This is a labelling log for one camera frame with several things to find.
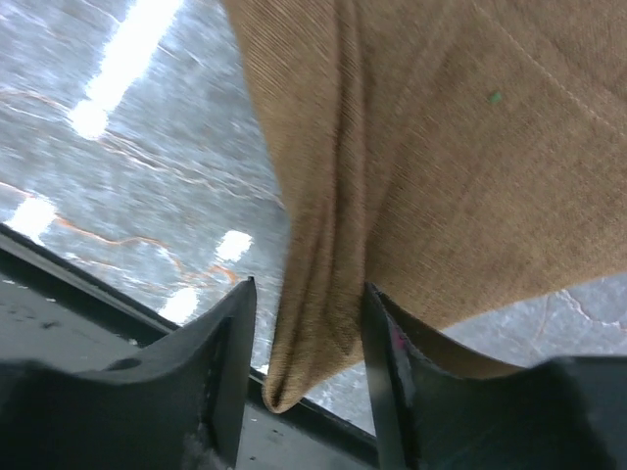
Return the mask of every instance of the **brown cloth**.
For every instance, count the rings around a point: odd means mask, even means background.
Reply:
[[[224,1],[291,219],[272,410],[361,359],[364,280],[443,328],[625,268],[626,1]]]

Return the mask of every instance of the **marble surface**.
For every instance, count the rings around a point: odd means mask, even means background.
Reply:
[[[0,45],[0,220],[180,323],[255,275],[264,370],[289,222],[218,0],[3,0]],[[449,333],[520,364],[626,353],[626,287]],[[362,365],[310,398],[372,432]]]

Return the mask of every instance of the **brown fabric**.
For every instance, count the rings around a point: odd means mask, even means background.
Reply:
[[[225,5],[291,218],[274,411],[362,357],[364,280],[442,328],[625,267],[624,1]]]

